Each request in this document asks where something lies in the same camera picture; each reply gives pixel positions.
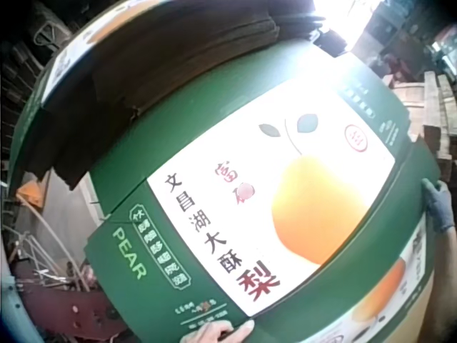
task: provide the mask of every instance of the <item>gray glove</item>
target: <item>gray glove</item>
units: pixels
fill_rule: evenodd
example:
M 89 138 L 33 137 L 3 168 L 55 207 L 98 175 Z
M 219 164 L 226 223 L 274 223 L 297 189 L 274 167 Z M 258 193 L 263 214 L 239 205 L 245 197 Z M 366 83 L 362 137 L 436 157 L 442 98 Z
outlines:
M 423 179 L 422 185 L 426 193 L 428 213 L 433 217 L 433 227 L 436 232 L 443 233 L 455 227 L 452 212 L 451 193 L 448 186 L 438 181 L 436 188 L 429 180 Z

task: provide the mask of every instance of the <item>gloved hand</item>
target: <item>gloved hand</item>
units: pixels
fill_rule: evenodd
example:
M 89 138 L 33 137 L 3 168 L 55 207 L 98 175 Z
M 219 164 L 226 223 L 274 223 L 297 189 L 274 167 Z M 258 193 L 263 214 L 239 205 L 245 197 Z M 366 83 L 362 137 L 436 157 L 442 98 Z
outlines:
M 219 337 L 223 332 L 233 331 L 233 327 L 228 320 L 218 320 L 203 325 L 198 331 L 191 332 L 183 338 L 180 343 L 242 343 L 242 341 L 252 332 L 254 321 L 248 320 L 241 325 L 238 330 L 222 341 Z
M 426 193 L 427 210 L 433 217 L 435 231 L 443 233 L 451 227 L 455 227 L 448 186 L 444 182 L 438 181 L 438 187 L 435 187 L 427 179 L 422 180 L 422 185 Z

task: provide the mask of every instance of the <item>wooden pallet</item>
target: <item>wooden pallet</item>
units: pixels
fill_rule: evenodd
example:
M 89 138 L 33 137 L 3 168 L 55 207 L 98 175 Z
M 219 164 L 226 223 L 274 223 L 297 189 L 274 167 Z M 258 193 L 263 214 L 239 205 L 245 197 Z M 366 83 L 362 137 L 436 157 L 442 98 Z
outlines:
M 409 136 L 421 135 L 436 156 L 445 182 L 457 180 L 457 106 L 446 75 L 426 71 L 424 82 L 395 84 L 393 77 L 383 78 L 386 86 L 409 110 Z

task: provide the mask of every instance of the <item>human hand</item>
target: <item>human hand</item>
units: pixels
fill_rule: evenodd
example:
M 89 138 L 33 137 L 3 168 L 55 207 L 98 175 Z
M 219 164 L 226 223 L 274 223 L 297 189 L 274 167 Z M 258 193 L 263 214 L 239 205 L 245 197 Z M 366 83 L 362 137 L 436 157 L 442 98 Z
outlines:
M 219 337 L 222 333 L 233 331 L 233 327 L 228 320 L 218 320 L 206 323 L 198 331 L 187 334 L 181 338 L 180 343 L 242 343 L 242 341 L 252 332 L 253 329 L 254 320 L 248 320 L 233 334 L 224 340 L 219 341 Z
M 444 182 L 438 181 L 438 187 L 435 187 L 427 179 L 422 180 L 422 185 L 426 193 L 427 210 L 433 217 L 435 231 L 443 233 L 454 227 L 451 193 L 448 186 Z

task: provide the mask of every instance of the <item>red circular logo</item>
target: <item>red circular logo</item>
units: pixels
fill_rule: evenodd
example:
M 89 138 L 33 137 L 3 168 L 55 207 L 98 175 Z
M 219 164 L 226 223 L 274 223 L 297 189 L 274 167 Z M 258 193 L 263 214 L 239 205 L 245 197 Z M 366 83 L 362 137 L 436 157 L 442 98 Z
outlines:
M 366 135 L 358 126 L 348 125 L 344 130 L 344 135 L 352 149 L 363 152 L 368 147 Z

